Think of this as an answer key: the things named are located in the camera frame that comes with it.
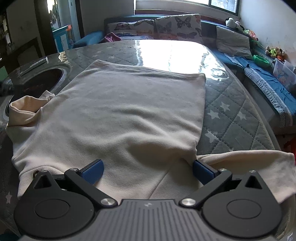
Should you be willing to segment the flat butterfly pillow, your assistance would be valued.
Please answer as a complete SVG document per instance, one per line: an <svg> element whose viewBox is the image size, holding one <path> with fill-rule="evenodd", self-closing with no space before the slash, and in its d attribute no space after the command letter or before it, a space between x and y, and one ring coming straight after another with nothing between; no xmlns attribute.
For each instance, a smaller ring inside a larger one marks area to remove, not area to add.
<svg viewBox="0 0 296 241"><path fill-rule="evenodd" d="M135 22L117 22L107 24L107 33L113 32L120 36L153 36L154 35L154 20L139 20Z"/></svg>

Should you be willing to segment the blue corner sofa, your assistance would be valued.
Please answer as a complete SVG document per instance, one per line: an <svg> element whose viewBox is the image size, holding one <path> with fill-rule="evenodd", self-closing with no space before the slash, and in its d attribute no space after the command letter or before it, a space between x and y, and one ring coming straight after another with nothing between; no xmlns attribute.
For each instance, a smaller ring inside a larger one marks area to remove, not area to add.
<svg viewBox="0 0 296 241"><path fill-rule="evenodd" d="M266 72L269 72L273 77L273 69L275 65L275 60L270 60L267 57L262 56L262 53L260 52L259 47L255 46L255 42L253 40L250 41L251 45L251 50L254 52L255 55L258 55L260 57L263 57L264 59L268 60L270 63L269 68L261 68L257 66L253 59L252 60L247 60L244 57L238 57L234 55L228 55L222 52L219 52L217 47L216 47L216 27L218 24L210 21L201 21L201 26L202 26L202 37L203 37L203 44L207 46L213 53L214 55L226 66L230 69L233 70L235 74L244 74L244 68L247 66L251 66L254 69L262 69ZM295 125L291 126L289 128L277 128L274 129L276 131L292 131L295 129Z"/></svg>

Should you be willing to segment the blue cabinet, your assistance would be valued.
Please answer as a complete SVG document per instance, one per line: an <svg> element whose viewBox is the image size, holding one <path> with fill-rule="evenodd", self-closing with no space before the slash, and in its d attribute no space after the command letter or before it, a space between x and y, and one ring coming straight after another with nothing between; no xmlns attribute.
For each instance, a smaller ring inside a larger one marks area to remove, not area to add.
<svg viewBox="0 0 296 241"><path fill-rule="evenodd" d="M69 38L71 30L71 25L65 25L59 29L53 30L52 33L58 52L64 52L73 48L74 42Z"/></svg>

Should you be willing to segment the cream sweater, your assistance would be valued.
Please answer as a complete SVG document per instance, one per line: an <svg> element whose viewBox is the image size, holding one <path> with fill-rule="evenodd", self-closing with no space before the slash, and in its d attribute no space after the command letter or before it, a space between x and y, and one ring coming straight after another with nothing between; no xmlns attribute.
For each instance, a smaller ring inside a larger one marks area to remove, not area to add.
<svg viewBox="0 0 296 241"><path fill-rule="evenodd" d="M258 171L278 202L295 195L295 158L273 150L197 155L205 109L203 73L180 74L94 61L59 94L9 106L6 133L22 196L35 171L62 174L96 159L95 186L116 200L180 199L201 187L192 164Z"/></svg>

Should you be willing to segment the pink cloth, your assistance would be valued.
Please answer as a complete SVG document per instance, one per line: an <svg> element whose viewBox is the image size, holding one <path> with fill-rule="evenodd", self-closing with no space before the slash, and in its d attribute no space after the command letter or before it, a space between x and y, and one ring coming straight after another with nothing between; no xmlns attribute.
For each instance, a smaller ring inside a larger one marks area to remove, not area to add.
<svg viewBox="0 0 296 241"><path fill-rule="evenodd" d="M122 39L117 36L115 33L110 32L104 36L104 38L100 41L101 43L110 43L110 42L118 42Z"/></svg>

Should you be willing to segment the green bowl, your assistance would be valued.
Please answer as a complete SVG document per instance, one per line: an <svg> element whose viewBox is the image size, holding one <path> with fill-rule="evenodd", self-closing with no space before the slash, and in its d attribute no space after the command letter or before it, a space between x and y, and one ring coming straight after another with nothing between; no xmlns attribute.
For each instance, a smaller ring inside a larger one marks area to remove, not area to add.
<svg viewBox="0 0 296 241"><path fill-rule="evenodd" d="M253 61L257 66L259 66L261 68L269 68L270 67L269 61L264 59L263 57L258 56L258 55L253 55Z"/></svg>

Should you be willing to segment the window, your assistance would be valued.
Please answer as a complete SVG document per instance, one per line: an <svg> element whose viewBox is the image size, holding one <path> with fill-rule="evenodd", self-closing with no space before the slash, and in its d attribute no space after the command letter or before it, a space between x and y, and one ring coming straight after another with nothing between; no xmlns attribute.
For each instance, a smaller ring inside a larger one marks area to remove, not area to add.
<svg viewBox="0 0 296 241"><path fill-rule="evenodd" d="M136 10L197 11L198 8L215 9L235 16L241 1L135 1Z"/></svg>

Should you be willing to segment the grey knitted blanket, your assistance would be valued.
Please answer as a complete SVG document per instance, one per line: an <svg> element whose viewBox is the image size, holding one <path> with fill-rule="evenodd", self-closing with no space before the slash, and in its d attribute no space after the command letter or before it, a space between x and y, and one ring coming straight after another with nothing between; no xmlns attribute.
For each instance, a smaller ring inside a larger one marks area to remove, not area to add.
<svg viewBox="0 0 296 241"><path fill-rule="evenodd" d="M295 125L295 96L269 72L244 68L243 85L251 94L265 119L273 129L289 128Z"/></svg>

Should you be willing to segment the grey cushion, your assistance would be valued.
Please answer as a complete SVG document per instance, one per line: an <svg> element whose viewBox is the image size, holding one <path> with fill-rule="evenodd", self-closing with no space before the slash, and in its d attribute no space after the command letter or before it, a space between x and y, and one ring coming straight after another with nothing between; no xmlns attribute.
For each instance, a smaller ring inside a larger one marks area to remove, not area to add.
<svg viewBox="0 0 296 241"><path fill-rule="evenodd" d="M252 59L249 38L227 28L216 27L216 46L219 52Z"/></svg>

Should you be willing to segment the clear plastic storage box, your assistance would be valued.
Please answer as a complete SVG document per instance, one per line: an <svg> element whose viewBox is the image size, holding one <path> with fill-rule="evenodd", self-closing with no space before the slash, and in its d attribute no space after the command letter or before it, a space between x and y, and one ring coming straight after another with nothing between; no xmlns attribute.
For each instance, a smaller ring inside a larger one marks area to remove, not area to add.
<svg viewBox="0 0 296 241"><path fill-rule="evenodd" d="M284 65L281 61L276 59L273 75L288 92L295 95L295 73L293 73L287 65Z"/></svg>

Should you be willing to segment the grey remote control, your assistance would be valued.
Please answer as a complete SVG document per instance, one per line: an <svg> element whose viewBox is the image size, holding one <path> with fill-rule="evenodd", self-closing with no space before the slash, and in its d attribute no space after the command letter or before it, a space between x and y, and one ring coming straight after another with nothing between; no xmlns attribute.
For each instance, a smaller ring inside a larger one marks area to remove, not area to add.
<svg viewBox="0 0 296 241"><path fill-rule="evenodd" d="M27 74L28 72L32 71L33 69L35 69L45 63L48 63L48 57L42 58L42 59L38 60L37 62L33 63L32 65L30 65L28 68L22 70L20 72L20 76Z"/></svg>

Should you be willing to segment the round black induction cooktop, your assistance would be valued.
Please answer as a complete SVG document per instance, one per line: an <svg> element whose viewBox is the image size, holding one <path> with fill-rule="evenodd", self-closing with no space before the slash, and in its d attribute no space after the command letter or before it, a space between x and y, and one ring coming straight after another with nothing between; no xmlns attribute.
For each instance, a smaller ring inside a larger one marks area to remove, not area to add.
<svg viewBox="0 0 296 241"><path fill-rule="evenodd" d="M5 107L5 115L9 116L9 104L24 96L39 98L45 90L52 91L56 89L66 77L67 71L62 68L53 68L45 70L36 76L26 80L24 83L13 87L13 96Z"/></svg>

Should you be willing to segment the green plush toys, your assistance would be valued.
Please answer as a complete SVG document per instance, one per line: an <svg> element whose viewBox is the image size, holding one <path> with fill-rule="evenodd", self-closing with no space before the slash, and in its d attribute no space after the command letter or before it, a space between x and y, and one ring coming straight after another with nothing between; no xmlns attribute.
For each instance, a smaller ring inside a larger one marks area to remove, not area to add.
<svg viewBox="0 0 296 241"><path fill-rule="evenodd" d="M265 54L271 57L272 59L277 59L281 62L285 61L285 56L286 56L285 51L283 51L278 47L270 48L269 46L267 46L265 49Z"/></svg>

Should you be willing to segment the panda plush toy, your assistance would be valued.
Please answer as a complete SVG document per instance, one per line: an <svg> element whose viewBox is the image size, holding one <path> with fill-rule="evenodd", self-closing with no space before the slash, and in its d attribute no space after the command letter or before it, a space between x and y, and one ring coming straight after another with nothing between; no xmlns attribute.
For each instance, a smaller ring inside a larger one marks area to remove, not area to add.
<svg viewBox="0 0 296 241"><path fill-rule="evenodd" d="M233 18L229 17L225 20L226 26L230 29L236 30L238 32L243 32L244 28L241 26L239 21L234 21Z"/></svg>

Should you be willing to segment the upright butterfly pillow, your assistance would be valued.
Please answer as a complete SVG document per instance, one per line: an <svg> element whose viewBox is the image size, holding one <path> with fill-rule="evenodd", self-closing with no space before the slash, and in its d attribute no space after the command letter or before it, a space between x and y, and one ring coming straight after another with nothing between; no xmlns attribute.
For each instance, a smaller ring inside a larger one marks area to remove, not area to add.
<svg viewBox="0 0 296 241"><path fill-rule="evenodd" d="M203 44L199 14L163 16L154 20L161 40L192 41Z"/></svg>

